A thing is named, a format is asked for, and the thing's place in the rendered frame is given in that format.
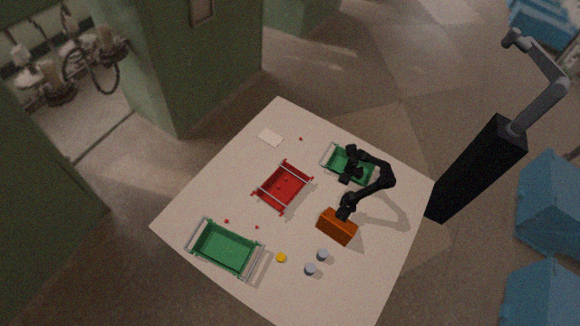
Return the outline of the yellow round disc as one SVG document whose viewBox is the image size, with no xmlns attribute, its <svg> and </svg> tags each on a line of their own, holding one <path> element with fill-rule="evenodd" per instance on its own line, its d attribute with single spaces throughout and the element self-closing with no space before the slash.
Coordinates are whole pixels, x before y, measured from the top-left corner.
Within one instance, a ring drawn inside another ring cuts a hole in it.
<svg viewBox="0 0 580 326">
<path fill-rule="evenodd" d="M 280 253 L 277 253 L 276 260 L 279 263 L 282 263 L 285 260 L 285 254 L 284 253 L 281 253 L 281 252 Z"/>
</svg>

